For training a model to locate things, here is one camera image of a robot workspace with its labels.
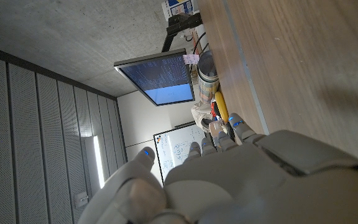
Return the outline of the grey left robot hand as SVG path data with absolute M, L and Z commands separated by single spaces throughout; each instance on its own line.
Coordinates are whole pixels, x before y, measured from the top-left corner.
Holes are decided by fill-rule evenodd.
M 241 143 L 219 133 L 192 143 L 160 183 L 143 148 L 106 181 L 80 223 L 358 223 L 358 159 L 292 131 L 257 134 L 238 115 Z

